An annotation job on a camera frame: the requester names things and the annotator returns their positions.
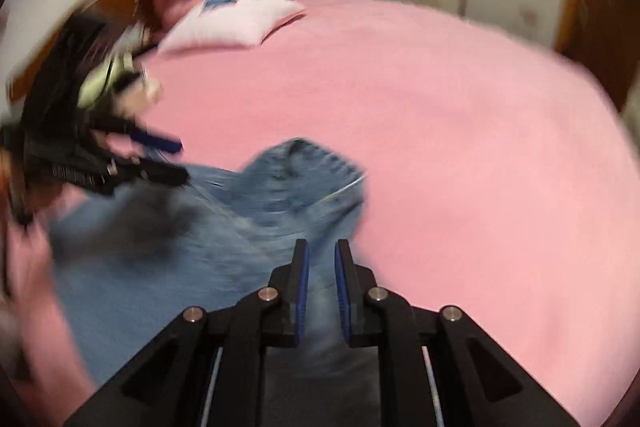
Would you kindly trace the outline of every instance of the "denim fabric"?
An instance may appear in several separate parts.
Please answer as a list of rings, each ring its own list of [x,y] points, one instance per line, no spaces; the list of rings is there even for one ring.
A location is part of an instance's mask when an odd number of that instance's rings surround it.
[[[375,350],[344,344],[333,268],[361,211],[362,172],[302,139],[240,173],[189,169],[190,186],[137,184],[52,224],[56,292],[90,375],[103,384],[187,306],[232,306],[265,285],[302,237],[305,335],[268,353],[263,425],[377,425]]]

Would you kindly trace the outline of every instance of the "round silver bolt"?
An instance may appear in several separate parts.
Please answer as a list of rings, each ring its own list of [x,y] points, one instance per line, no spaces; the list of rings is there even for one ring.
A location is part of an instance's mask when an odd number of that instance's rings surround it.
[[[265,286],[264,288],[260,288],[260,290],[258,290],[258,297],[266,302],[273,301],[278,297],[278,290],[272,288],[271,286]]]
[[[367,293],[369,294],[370,298],[378,302],[383,301],[387,297],[389,297],[389,292],[384,288],[380,288],[380,286],[374,286],[373,288],[370,288]]]
[[[459,321],[462,318],[462,310],[457,306],[445,306],[442,309],[442,316],[450,322]]]
[[[204,310],[199,306],[191,306],[182,312],[182,318],[187,322],[198,322],[204,317]]]

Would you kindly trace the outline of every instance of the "white pillow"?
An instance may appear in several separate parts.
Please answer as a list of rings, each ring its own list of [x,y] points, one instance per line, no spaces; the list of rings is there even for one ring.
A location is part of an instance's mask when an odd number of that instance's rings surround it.
[[[205,0],[176,24],[158,53],[192,48],[250,48],[273,30],[305,13],[291,0]]]

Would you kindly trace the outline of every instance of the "pink mattress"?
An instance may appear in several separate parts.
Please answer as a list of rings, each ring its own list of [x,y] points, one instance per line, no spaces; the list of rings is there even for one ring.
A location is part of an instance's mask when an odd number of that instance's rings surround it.
[[[378,281],[415,305],[456,303],[582,427],[640,367],[640,177],[590,75],[431,10],[302,0],[258,49],[151,58],[148,123],[185,160],[238,169],[305,136],[368,173],[355,238]],[[46,267],[14,249],[28,357],[60,423],[92,390]]]

